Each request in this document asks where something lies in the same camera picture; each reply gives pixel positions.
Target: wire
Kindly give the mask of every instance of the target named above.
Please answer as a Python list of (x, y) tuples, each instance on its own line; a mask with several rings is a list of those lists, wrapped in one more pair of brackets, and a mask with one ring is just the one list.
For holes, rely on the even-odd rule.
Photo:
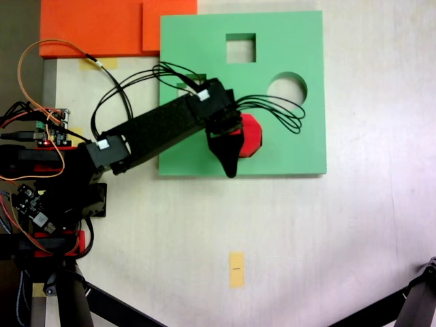
[(18, 294), (16, 296), (16, 306), (15, 306), (15, 313), (16, 313), (16, 320), (22, 327), (27, 327), (21, 319), (20, 319), (20, 297), (21, 297), (21, 289), (22, 289), (22, 280), (23, 280), (23, 273), (20, 273), (20, 285), (18, 286)]
[(27, 310), (30, 311), (30, 306), (29, 306), (29, 303), (27, 302), (26, 291), (25, 291), (26, 290), (26, 276), (24, 276), (22, 272), (21, 272), (21, 274), (22, 274), (22, 298), (25, 301)]
[(129, 101), (129, 98), (125, 94), (124, 90), (121, 88), (121, 85), (118, 83), (118, 81), (115, 79), (115, 77), (105, 68), (102, 66), (102, 69), (106, 72), (106, 74), (109, 76), (109, 78), (113, 81), (116, 89), (119, 92), (119, 95), (121, 96), (121, 99), (123, 100), (124, 107), (127, 112), (127, 119), (132, 119), (134, 117), (134, 112), (131, 109), (131, 104)]
[[(301, 111), (301, 115), (294, 114), (293, 111), (276, 102), (270, 101), (268, 98), (279, 99), (297, 107)], [(256, 108), (265, 109), (293, 134), (299, 134), (301, 132), (301, 120), (306, 117), (306, 112), (302, 106), (291, 100), (276, 97), (274, 95), (247, 95), (236, 101), (236, 107), (239, 110)]]
[(30, 236), (29, 234), (27, 234), (27, 232), (25, 230), (23, 230), (23, 228), (21, 227), (21, 225), (18, 222), (18, 219), (15, 215), (15, 210), (14, 210), (14, 205), (12, 203), (12, 196), (9, 197), (10, 202), (11, 202), (11, 207), (12, 207), (12, 214), (14, 216), (14, 220), (11, 218), (10, 214), (8, 213), (6, 207), (5, 207), (5, 202), (3, 201), (3, 199), (0, 196), (0, 202), (1, 202), (1, 206), (3, 207), (3, 211), (5, 212), (7, 218), (12, 222), (12, 224), (17, 227), (31, 242), (33, 245), (35, 245), (38, 249), (40, 249), (41, 251), (47, 252), (49, 254), (53, 254), (52, 252), (49, 252), (47, 250), (45, 250), (45, 248), (43, 248), (42, 245), (40, 245), (38, 243), (37, 240), (35, 240), (32, 236)]
[[(161, 77), (163, 76), (176, 76), (179, 77), (183, 82), (185, 82), (185, 84), (187, 84), (188, 86), (190, 86), (192, 89), (194, 90), (198, 90), (198, 85), (195, 83), (195, 81), (193, 81), (192, 79), (190, 79), (189, 77), (182, 75), (176, 71), (174, 71), (171, 67), (169, 67), (169, 65), (172, 65), (174, 67), (179, 67), (181, 69), (186, 70), (187, 72), (191, 72), (193, 75), (197, 76), (199, 83), (202, 83), (202, 79), (200, 77), (199, 74), (195, 73), (194, 71), (187, 69), (186, 67), (180, 66), (180, 65), (175, 65), (173, 63), (167, 63), (167, 62), (162, 62), (160, 64), (157, 64), (155, 66), (153, 66), (152, 69), (148, 69), (148, 70), (144, 70), (141, 72), (137, 72), (135, 74), (132, 74), (128, 77), (126, 77), (124, 80), (121, 81), (120, 85), (121, 85), (121, 89), (124, 90), (127, 87), (130, 87), (131, 85), (134, 85), (136, 83), (145, 81), (145, 80), (149, 80), (151, 78), (156, 78), (158, 79), (158, 81), (162, 82), (163, 84), (168, 85), (169, 87), (172, 87), (174, 89), (178, 89), (178, 90), (182, 90), (182, 91), (187, 91), (188, 93), (191, 93), (192, 95), (195, 95), (194, 92), (184, 89), (182, 87), (177, 87), (174, 85), (171, 85), (167, 82), (165, 82), (164, 80), (161, 79)], [(149, 75), (145, 75), (145, 76), (141, 76), (135, 80), (132, 80), (131, 82), (126, 83), (130, 78), (133, 78), (134, 76), (137, 76), (139, 74), (144, 74), (144, 73), (151, 73)], [(106, 92), (105, 95), (103, 95), (103, 97), (100, 99), (99, 103), (97, 104), (97, 107), (95, 108), (93, 115), (91, 117), (91, 131), (93, 132), (93, 136), (94, 138), (97, 140), (100, 136), (99, 132), (97, 131), (97, 126), (95, 123), (95, 119), (96, 119), (96, 115), (97, 115), (97, 111), (98, 109), (103, 105), (104, 102), (106, 102), (107, 100), (109, 100), (111, 97), (113, 97), (114, 95), (116, 95), (117, 93), (119, 93), (119, 90), (115, 90), (116, 87), (110, 89), (108, 92)]]
[[(43, 106), (41, 106), (34, 99), (32, 99), (30, 97), (30, 95), (26, 92), (26, 89), (22, 83), (21, 69), (22, 69), (22, 62), (24, 61), (25, 57), (27, 56), (27, 53), (30, 50), (32, 50), (33, 48), (35, 48), (37, 45), (43, 44), (43, 43), (61, 43), (61, 44), (65, 44), (65, 45), (68, 45), (68, 46), (76, 49), (78, 52), (82, 53), (84, 56), (86, 56), (86, 54), (87, 54), (84, 50), (79, 48), (77, 45), (75, 45), (71, 42), (65, 41), (65, 40), (60, 40), (60, 39), (44, 39), (44, 40), (36, 41), (35, 43), (31, 44), (30, 46), (28, 46), (26, 48), (26, 50), (21, 54), (20, 61), (18, 62), (18, 68), (17, 68), (18, 84), (20, 85), (20, 89), (22, 91), (22, 94), (26, 97), (26, 99), (28, 99), (34, 106), (36, 106), (38, 108), (43, 108)], [(43, 109), (42, 111), (46, 116), (49, 115), (49, 113), (45, 109)]]
[[(105, 73), (109, 76), (109, 78), (113, 81), (113, 83), (115, 84), (115, 87), (119, 90), (121, 99), (123, 100), (125, 109), (127, 111), (127, 118), (128, 119), (132, 119), (133, 118), (133, 110), (131, 109), (131, 104), (130, 104), (129, 98), (124, 93), (124, 91), (121, 89), (120, 84), (117, 82), (117, 80), (114, 78), (114, 76), (105, 67), (103, 67), (102, 63), (100, 63), (95, 57), (91, 56), (89, 53), (85, 52), (83, 49), (79, 48), (77, 45), (75, 45), (75, 44), (73, 44), (73, 43), (71, 43), (69, 41), (60, 40), (60, 39), (44, 39), (44, 40), (37, 41), (37, 42), (31, 44), (30, 46), (28, 46), (26, 48), (26, 50), (21, 54), (20, 61), (18, 62), (18, 68), (17, 68), (18, 83), (19, 83), (20, 89), (21, 89), (22, 93), (24, 94), (24, 96), (26, 97), (26, 99), (28, 99), (34, 106), (36, 106), (37, 108), (42, 108), (42, 112), (46, 116), (49, 115), (49, 112), (41, 104), (37, 103), (34, 99), (32, 99), (30, 97), (30, 95), (26, 92), (26, 89), (25, 89), (25, 87), (24, 87), (24, 85), (22, 83), (22, 76), (21, 76), (22, 63), (23, 63), (25, 57), (27, 56), (27, 53), (30, 50), (35, 48), (37, 45), (44, 44), (44, 43), (60, 43), (60, 44), (65, 44), (67, 46), (70, 46), (73, 49), (75, 49), (78, 52), (80, 52), (83, 55), (83, 57), (89, 58), (96, 65), (101, 67), (105, 71)], [(54, 117), (52, 117), (51, 119), (55, 123), (60, 123), (60, 121), (58, 119), (54, 118)]]
[[(49, 109), (49, 110), (52, 110), (52, 111), (54, 111), (54, 112), (60, 112), (60, 110), (58, 110), (58, 109), (51, 109), (51, 108), (36, 108), (36, 109), (31, 109), (32, 111), (42, 111), (42, 110), (45, 110), (45, 109)], [(26, 115), (26, 114), (29, 114), (30, 112), (21, 112), (20, 114), (17, 114), (16, 116), (13, 116), (12, 118), (10, 118), (10, 119), (8, 119), (8, 120), (6, 120), (2, 125), (0, 125), (0, 128), (4, 128), (4, 127), (6, 127), (7, 125), (9, 125), (12, 121), (15, 121), (16, 119), (18, 119), (18, 118), (20, 118), (20, 117), (22, 117), (22, 116), (24, 116), (24, 115)]]
[[(50, 119), (51, 115), (53, 114), (53, 112), (51, 112), (48, 117), (47, 120)], [(48, 136), (48, 139), (50, 140), (50, 142), (52, 142), (53, 147), (56, 149), (57, 153), (59, 154), (59, 157), (61, 158), (62, 161), (62, 169), (60, 172), (54, 174), (54, 175), (48, 175), (48, 176), (36, 176), (36, 175), (28, 175), (28, 176), (21, 176), (21, 177), (16, 177), (16, 178), (6, 178), (4, 176), (0, 176), (0, 179), (3, 179), (4, 181), (17, 181), (19, 179), (24, 179), (24, 178), (52, 178), (52, 177), (56, 177), (59, 176), (60, 174), (63, 173), (64, 169), (65, 169), (65, 160), (62, 156), (62, 153), (60, 152), (59, 148), (56, 146), (56, 144), (53, 142), (51, 135), (50, 135), (50, 131), (48, 130), (48, 124), (46, 124), (46, 133)]]
[[(145, 72), (151, 72), (151, 71), (153, 71), (152, 69), (151, 70), (145, 70), (145, 71), (143, 71), (143, 72), (138, 72), (138, 73), (135, 73), (135, 74), (133, 74), (133, 75), (131, 75), (131, 76), (129, 76), (129, 77), (127, 77), (126, 79), (124, 79), (123, 81), (121, 81), (121, 85), (125, 82), (125, 81), (127, 81), (127, 80), (129, 80), (131, 77), (133, 77), (133, 76), (135, 76), (135, 75), (138, 75), (138, 74), (141, 74), (141, 73), (145, 73)], [(125, 88), (127, 88), (127, 87), (129, 87), (129, 86), (131, 86), (131, 85), (133, 85), (133, 84), (135, 84), (135, 83), (137, 83), (137, 82), (140, 82), (140, 81), (143, 81), (143, 80), (148, 80), (148, 79), (151, 79), (151, 78), (157, 78), (157, 76), (170, 76), (171, 74), (164, 74), (164, 75), (161, 75), (160, 73), (158, 74), (158, 73), (156, 73), (156, 74), (150, 74), (150, 75), (148, 75), (148, 76), (142, 76), (141, 78), (138, 78), (138, 81), (136, 81), (136, 82), (130, 82), (129, 84), (126, 84), (126, 85), (124, 85), (124, 86), (122, 86), (121, 88), (122, 89), (125, 89)], [(107, 100), (109, 100), (112, 96), (114, 96), (114, 95), (116, 95), (119, 91), (118, 90), (115, 90), (112, 94), (110, 94), (110, 95), (108, 95), (111, 91), (113, 91), (113, 90), (115, 90), (115, 88), (112, 88), (112, 89), (110, 89), (101, 99), (100, 99), (100, 101), (99, 101), (99, 103), (97, 104), (97, 107), (94, 109), (94, 112), (93, 112), (93, 114), (92, 114), (92, 117), (91, 117), (91, 131), (93, 132), (93, 136), (94, 136), (94, 138), (97, 140), (98, 138), (99, 138), (99, 132), (97, 131), (97, 126), (96, 126), (96, 123), (95, 123), (95, 119), (96, 119), (96, 116), (97, 116), (97, 111), (99, 110), (99, 108), (102, 106), (102, 104), (104, 103), (104, 102), (106, 102)]]

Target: orange cable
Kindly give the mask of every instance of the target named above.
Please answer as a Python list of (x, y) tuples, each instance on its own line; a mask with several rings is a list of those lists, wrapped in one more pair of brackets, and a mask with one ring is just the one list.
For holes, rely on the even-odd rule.
[[(22, 62), (24, 61), (25, 57), (27, 56), (27, 53), (30, 50), (35, 48), (38, 44), (49, 43), (49, 42), (66, 44), (68, 46), (71, 46), (72, 48), (75, 48), (77, 51), (81, 52), (83, 55), (87, 54), (83, 49), (79, 48), (77, 45), (75, 45), (71, 42), (65, 41), (65, 40), (60, 40), (60, 39), (44, 39), (44, 40), (36, 41), (35, 43), (28, 46), (27, 49), (21, 54), (20, 61), (18, 62), (17, 77), (18, 77), (18, 84), (20, 85), (20, 89), (22, 91), (22, 94), (24, 94), (26, 99), (28, 99), (34, 106), (41, 108), (46, 116), (48, 116), (47, 110), (43, 106), (41, 106), (39, 103), (37, 103), (34, 99), (32, 99), (32, 97), (26, 92), (26, 89), (22, 83), (21, 69), (22, 69)], [(59, 123), (59, 120), (54, 118), (54, 117), (52, 117), (52, 120)]]

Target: red block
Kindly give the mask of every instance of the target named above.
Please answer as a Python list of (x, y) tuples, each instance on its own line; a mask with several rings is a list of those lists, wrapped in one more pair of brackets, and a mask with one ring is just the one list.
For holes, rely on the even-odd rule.
[(254, 155), (262, 146), (262, 126), (251, 114), (242, 114), (244, 144), (240, 150), (240, 158), (248, 158)]
[[(158, 55), (160, 15), (196, 13), (196, 0), (41, 0), (40, 37), (72, 42), (95, 57)], [(59, 44), (42, 44), (40, 54), (83, 57)]]
[(142, 53), (159, 56), (161, 16), (197, 14), (197, 0), (144, 0), (142, 15)]

